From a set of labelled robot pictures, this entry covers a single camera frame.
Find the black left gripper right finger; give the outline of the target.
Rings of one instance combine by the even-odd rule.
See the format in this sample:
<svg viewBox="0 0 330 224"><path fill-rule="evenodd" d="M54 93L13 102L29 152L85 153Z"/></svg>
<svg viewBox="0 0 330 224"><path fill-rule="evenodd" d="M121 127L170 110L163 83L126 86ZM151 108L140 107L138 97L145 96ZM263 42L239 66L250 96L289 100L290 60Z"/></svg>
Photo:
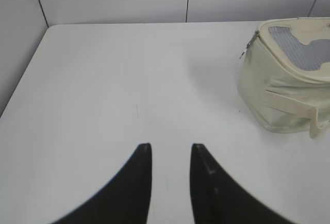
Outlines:
<svg viewBox="0 0 330 224"><path fill-rule="evenodd" d="M273 223L273 213L239 186L201 143L191 147L195 223Z"/></svg>

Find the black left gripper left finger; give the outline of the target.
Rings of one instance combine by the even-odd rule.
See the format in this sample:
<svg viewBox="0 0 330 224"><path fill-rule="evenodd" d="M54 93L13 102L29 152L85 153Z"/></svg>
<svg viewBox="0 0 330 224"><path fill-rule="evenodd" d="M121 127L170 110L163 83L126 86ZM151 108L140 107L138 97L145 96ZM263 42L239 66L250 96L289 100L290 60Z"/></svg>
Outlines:
<svg viewBox="0 0 330 224"><path fill-rule="evenodd" d="M139 144L94 196L55 223L147 223L152 193L152 147Z"/></svg>

